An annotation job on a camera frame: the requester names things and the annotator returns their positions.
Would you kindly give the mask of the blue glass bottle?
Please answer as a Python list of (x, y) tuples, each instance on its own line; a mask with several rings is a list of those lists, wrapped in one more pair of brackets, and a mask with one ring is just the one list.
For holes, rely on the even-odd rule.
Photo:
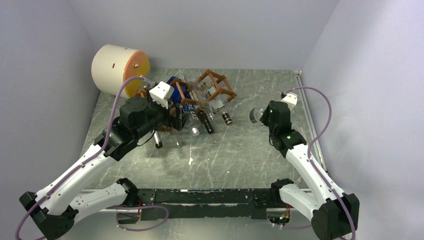
[(171, 101), (174, 104), (182, 105), (182, 109), (185, 113), (188, 113), (188, 119), (184, 124), (184, 128), (190, 131), (192, 137), (196, 137), (200, 134), (200, 120), (196, 113), (197, 105), (191, 102), (182, 103), (183, 97), (185, 99), (194, 100), (194, 97), (190, 95), (190, 88), (188, 83), (182, 81), (180, 78), (176, 76), (171, 76), (169, 80), (166, 82), (174, 88), (174, 92), (171, 95)]

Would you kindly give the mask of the clear bottle white cap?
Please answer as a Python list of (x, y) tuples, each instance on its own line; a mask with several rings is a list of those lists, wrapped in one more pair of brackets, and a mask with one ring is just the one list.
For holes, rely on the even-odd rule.
[(263, 116), (264, 109), (260, 107), (254, 107), (249, 112), (249, 121), (255, 125), (260, 126), (262, 123), (260, 121), (261, 117)]

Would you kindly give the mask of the dark green wine bottle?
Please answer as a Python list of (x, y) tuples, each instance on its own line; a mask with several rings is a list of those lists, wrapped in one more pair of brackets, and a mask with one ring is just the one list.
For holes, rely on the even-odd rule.
[(204, 125), (206, 132), (211, 135), (215, 130), (209, 119), (210, 115), (213, 113), (212, 107), (209, 105), (209, 96), (206, 94), (206, 91), (199, 87), (194, 81), (189, 81), (187, 84), (190, 98), (194, 101), (194, 112)]

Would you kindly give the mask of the clear slim glass bottle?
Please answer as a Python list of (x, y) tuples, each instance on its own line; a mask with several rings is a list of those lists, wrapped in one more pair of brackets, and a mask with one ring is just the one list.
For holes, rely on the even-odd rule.
[(173, 139), (173, 141), (175, 143), (175, 147), (176, 148), (181, 148), (182, 147), (182, 143), (180, 141), (180, 137), (179, 137), (178, 132), (175, 129), (172, 128), (171, 129), (171, 132), (170, 132), (170, 135), (172, 136), (172, 139)]

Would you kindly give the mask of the olive green wine bottle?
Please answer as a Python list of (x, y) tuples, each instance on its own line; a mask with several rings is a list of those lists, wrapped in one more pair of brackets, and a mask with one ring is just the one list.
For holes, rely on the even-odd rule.
[(161, 149), (163, 147), (163, 142), (162, 142), (162, 138), (160, 136), (160, 133), (157, 130), (153, 131), (153, 139), (155, 142), (155, 147), (157, 149)]

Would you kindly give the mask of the clear square liquor bottle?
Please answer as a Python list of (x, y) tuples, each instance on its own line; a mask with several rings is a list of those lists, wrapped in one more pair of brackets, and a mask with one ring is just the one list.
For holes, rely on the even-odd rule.
[[(206, 94), (209, 97), (211, 97), (216, 92), (216, 88), (212, 82), (208, 82), (208, 83), (204, 82), (202, 84), (202, 88), (205, 90)], [(224, 94), (221, 94), (221, 93), (218, 94), (214, 99), (212, 99), (209, 102), (209, 105), (211, 106), (215, 114), (218, 114), (218, 113), (221, 114), (227, 126), (230, 126), (233, 124), (233, 120), (230, 117), (230, 114), (228, 113), (229, 111), (228, 100)]]

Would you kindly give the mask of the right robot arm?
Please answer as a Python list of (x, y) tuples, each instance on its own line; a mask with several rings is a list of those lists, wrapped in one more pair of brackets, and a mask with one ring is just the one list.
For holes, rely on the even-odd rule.
[(270, 193), (275, 207), (289, 204), (310, 221), (320, 240), (357, 238), (360, 201), (346, 193), (311, 155), (305, 138), (292, 128), (288, 103), (271, 100), (260, 117), (268, 127), (269, 143), (300, 173), (306, 192), (286, 181)]

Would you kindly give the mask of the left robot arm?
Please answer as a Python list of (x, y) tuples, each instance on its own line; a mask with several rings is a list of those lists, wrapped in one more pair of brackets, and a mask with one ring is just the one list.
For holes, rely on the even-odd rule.
[(81, 195), (98, 174), (119, 162), (139, 146), (139, 140), (161, 126), (181, 130), (187, 115), (179, 103), (170, 100), (131, 97), (114, 105), (107, 128), (68, 170), (37, 192), (25, 192), (19, 201), (45, 240), (56, 240), (74, 224), (103, 209), (132, 208), (140, 203), (138, 188), (127, 178), (104, 189)]

